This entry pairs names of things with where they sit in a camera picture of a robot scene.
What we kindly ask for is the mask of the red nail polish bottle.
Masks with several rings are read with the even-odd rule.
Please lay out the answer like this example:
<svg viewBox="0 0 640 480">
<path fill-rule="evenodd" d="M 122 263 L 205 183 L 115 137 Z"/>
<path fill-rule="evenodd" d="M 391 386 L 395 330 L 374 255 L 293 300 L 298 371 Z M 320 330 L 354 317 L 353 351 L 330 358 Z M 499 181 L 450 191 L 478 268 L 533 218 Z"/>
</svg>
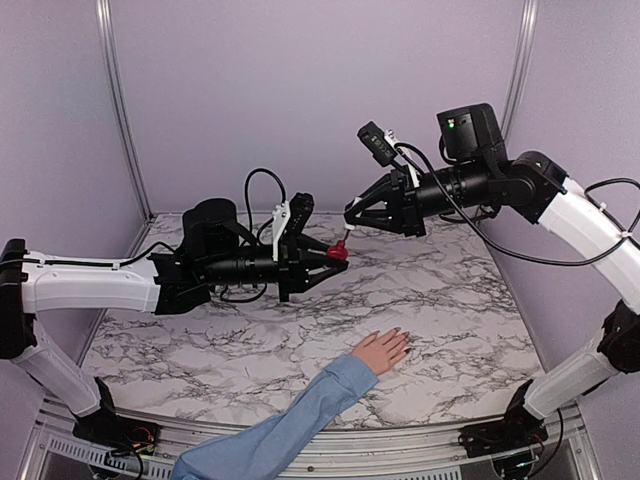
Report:
<svg viewBox="0 0 640 480">
<path fill-rule="evenodd" d="M 334 260 L 346 261 L 349 256 L 348 250 L 346 248 L 346 241 L 339 240 L 334 245 L 330 246 L 327 250 L 326 255 Z"/>
</svg>

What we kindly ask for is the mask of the blue sleeved forearm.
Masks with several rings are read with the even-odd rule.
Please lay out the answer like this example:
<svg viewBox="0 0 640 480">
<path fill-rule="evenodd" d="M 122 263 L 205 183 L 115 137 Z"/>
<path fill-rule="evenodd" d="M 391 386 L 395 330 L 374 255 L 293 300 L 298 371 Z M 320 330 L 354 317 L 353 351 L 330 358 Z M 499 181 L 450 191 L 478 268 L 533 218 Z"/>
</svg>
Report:
<svg viewBox="0 0 640 480">
<path fill-rule="evenodd" d="M 325 367 L 285 412 L 183 452 L 171 477 L 274 479 L 318 432 L 377 383 L 377 376 L 362 360 L 342 356 Z"/>
</svg>

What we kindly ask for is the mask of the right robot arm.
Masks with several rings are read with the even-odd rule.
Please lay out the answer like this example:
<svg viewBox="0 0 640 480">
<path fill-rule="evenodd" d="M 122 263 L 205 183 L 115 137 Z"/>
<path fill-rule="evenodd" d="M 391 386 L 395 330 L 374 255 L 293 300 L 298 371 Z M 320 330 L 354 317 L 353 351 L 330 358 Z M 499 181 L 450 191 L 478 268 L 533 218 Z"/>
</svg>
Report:
<svg viewBox="0 0 640 480">
<path fill-rule="evenodd" d="M 437 121 L 446 163 L 438 170 L 419 149 L 376 124 L 359 129 L 358 139 L 387 172 L 346 207 L 348 224 L 418 237 L 427 217 L 470 207 L 492 217 L 508 206 L 566 242 L 579 264 L 594 267 L 620 297 L 584 347 L 516 391 L 502 419 L 469 426 L 461 435 L 465 444 L 515 448 L 566 402 L 638 371 L 639 243 L 631 227 L 549 157 L 528 151 L 510 159 L 491 105 L 444 111 Z"/>
</svg>

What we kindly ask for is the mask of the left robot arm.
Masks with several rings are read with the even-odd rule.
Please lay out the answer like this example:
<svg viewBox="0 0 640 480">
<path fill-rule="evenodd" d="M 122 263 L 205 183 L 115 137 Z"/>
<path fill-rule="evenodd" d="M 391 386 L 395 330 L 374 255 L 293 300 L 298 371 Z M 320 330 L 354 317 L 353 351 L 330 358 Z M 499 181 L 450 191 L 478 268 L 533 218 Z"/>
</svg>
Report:
<svg viewBox="0 0 640 480">
<path fill-rule="evenodd" d="M 1 253 L 1 357 L 62 400 L 77 423 L 106 445 L 125 438 L 106 385 L 90 378 L 52 341 L 36 315 L 69 309 L 120 309 L 179 315 L 210 301 L 218 286 L 269 285 L 281 301 L 348 267 L 346 254 L 304 234 L 314 202 L 300 193 L 273 213 L 262 244 L 237 220 L 235 204 L 208 199 L 182 216 L 177 249 L 127 259 L 80 259 L 30 251 L 22 239 Z"/>
</svg>

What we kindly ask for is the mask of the mannequin hand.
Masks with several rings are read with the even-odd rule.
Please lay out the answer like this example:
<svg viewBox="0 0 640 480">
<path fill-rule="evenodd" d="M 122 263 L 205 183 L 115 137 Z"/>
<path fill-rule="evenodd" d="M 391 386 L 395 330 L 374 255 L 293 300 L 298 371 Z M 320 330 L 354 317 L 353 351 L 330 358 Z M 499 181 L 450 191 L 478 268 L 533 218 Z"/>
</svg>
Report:
<svg viewBox="0 0 640 480">
<path fill-rule="evenodd" d="M 411 351 L 409 333 L 393 328 L 384 334 L 379 331 L 365 337 L 350 355 L 361 360 L 376 376 L 389 372 Z"/>
</svg>

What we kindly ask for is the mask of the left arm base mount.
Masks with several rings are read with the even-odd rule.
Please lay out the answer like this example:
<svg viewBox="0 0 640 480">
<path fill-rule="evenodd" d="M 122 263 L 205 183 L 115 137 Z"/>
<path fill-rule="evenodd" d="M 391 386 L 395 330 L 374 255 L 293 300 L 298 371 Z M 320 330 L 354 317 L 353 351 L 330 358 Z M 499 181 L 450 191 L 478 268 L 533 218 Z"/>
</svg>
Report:
<svg viewBox="0 0 640 480">
<path fill-rule="evenodd" d="M 77 422 L 72 433 L 76 438 L 112 447 L 118 455 L 133 452 L 152 454 L 157 446 L 160 426 L 153 422 L 120 417 L 115 424 L 107 426 L 89 427 Z"/>
</svg>

